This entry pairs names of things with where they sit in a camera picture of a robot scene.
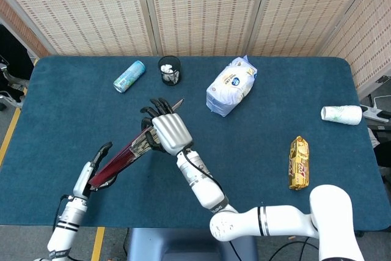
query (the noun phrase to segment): beige partition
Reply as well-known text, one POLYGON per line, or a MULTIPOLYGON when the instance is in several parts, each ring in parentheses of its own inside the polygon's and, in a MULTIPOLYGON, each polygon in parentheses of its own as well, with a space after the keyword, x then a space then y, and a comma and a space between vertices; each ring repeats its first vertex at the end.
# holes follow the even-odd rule
POLYGON ((16 1, 58 54, 153 54, 140 0, 16 1))
POLYGON ((369 94, 391 66, 391 0, 357 0, 320 54, 346 59, 357 91, 369 94))
POLYGON ((259 1, 148 0, 148 4, 156 13, 156 43, 161 43, 163 54, 238 55, 259 1))
POLYGON ((310 56, 351 0, 262 0, 248 52, 310 56))

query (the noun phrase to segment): white paper cup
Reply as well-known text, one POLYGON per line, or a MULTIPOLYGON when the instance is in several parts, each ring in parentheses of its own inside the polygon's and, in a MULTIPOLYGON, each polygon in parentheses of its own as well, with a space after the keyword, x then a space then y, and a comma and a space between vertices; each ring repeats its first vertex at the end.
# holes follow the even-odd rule
POLYGON ((325 106, 322 108, 320 116, 323 120, 330 122, 358 125, 362 118, 362 110, 360 106, 355 105, 325 106))

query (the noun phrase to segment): pen holder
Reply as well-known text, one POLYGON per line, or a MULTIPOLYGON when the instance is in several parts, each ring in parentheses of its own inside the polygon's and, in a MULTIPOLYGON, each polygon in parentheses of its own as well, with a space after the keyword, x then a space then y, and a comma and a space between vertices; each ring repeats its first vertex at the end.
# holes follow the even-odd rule
POLYGON ((158 62, 158 67, 164 84, 174 86, 180 82, 181 62, 176 56, 163 56, 158 62))

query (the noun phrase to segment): gold wrapper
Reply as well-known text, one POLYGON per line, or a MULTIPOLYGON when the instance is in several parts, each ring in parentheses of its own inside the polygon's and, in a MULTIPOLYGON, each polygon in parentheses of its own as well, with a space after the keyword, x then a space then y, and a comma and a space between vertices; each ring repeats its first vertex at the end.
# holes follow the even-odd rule
POLYGON ((305 139, 298 136, 291 143, 289 154, 289 189, 303 189, 310 183, 310 149, 305 139))

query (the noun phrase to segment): yellow floor line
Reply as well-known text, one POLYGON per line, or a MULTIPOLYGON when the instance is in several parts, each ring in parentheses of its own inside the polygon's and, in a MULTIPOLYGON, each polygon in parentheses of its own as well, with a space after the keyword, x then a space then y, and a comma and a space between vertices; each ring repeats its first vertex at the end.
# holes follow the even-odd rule
POLYGON ((104 236, 104 227, 100 226, 98 227, 97 234, 95 236, 91 261, 100 261, 100 251, 102 249, 103 236, 104 236))
POLYGON ((14 131, 14 129, 16 127, 16 123, 18 122, 18 119, 19 119, 19 115, 20 115, 20 109, 16 108, 15 112, 13 113, 13 117, 12 117, 10 126, 8 127, 7 133, 5 134, 4 140, 3 140, 2 144, 1 144, 1 148, 0 148, 0 167, 1 167, 2 162, 4 160, 5 153, 6 153, 7 149, 8 149, 8 145, 10 144, 10 140, 11 140, 13 131, 14 131))

